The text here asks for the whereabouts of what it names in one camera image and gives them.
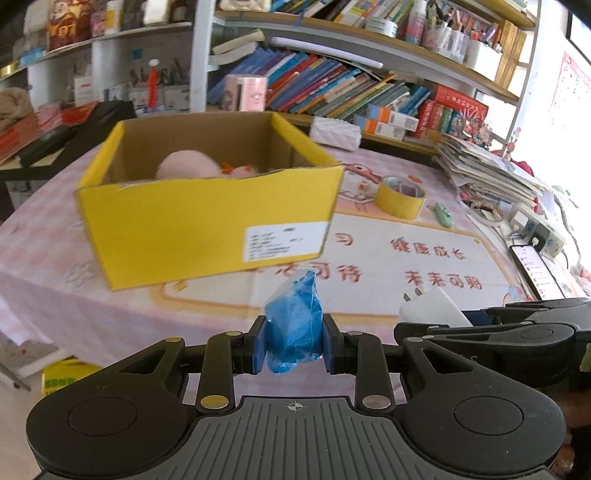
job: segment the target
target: pen holder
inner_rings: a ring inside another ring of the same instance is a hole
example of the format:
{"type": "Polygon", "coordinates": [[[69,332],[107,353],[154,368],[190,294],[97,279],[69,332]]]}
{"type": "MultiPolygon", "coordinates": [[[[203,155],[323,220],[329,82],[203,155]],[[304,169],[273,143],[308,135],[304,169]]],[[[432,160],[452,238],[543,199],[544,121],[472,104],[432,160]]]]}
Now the pen holder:
{"type": "Polygon", "coordinates": [[[464,58],[466,67],[494,81],[500,62],[500,53],[495,52],[488,45],[478,40],[468,40],[464,58]]]}
{"type": "Polygon", "coordinates": [[[458,63],[464,62],[468,37],[448,25],[429,25],[425,27],[421,45],[439,55],[458,63]]]}

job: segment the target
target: yellow tape roll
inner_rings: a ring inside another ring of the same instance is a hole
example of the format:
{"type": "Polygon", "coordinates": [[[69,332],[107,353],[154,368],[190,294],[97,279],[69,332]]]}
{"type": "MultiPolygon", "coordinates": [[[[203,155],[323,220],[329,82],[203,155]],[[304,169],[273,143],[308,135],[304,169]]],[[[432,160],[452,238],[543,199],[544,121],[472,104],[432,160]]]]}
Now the yellow tape roll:
{"type": "Polygon", "coordinates": [[[425,203],[425,192],[396,177],[384,177],[378,186],[374,202],[389,215],[414,220],[425,203]]]}

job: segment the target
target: cardboard box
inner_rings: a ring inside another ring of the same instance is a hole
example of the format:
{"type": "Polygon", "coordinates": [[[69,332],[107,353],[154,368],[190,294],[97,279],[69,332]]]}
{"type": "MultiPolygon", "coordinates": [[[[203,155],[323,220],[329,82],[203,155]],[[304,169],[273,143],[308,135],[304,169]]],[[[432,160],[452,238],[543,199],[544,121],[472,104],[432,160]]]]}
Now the cardboard box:
{"type": "Polygon", "coordinates": [[[402,140],[404,138],[404,128],[394,127],[359,115],[355,115],[355,125],[359,125],[361,131],[367,134],[379,135],[393,140],[402,140]]]}
{"type": "Polygon", "coordinates": [[[76,194],[116,290],[318,257],[343,171],[276,113],[153,116],[117,124],[76,194]],[[178,150],[267,174],[153,181],[178,150]]]}
{"type": "Polygon", "coordinates": [[[415,132],[418,127],[418,118],[404,115],[400,112],[394,112],[389,108],[383,108],[377,105],[368,105],[368,118],[385,124],[390,124],[393,127],[404,128],[411,132],[415,132]]]}

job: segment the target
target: smartphone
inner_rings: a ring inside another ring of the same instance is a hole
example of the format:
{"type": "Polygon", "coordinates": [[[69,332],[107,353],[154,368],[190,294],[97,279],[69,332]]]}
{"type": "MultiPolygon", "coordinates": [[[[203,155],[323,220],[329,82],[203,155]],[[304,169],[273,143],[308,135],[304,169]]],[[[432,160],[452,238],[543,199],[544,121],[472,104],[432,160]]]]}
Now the smartphone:
{"type": "Polygon", "coordinates": [[[538,300],[565,298],[558,282],[534,247],[512,245],[509,251],[538,300]]]}

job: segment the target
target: charger plug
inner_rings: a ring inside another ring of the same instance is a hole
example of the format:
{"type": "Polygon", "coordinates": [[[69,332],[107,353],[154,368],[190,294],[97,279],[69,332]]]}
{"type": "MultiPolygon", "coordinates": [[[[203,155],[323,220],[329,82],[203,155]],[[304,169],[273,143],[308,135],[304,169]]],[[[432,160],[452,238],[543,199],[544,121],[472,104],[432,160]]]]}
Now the charger plug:
{"type": "Polygon", "coordinates": [[[417,296],[400,306],[400,322],[440,323],[450,327],[471,327],[472,324],[441,287],[434,286],[426,292],[415,289],[417,296]]]}

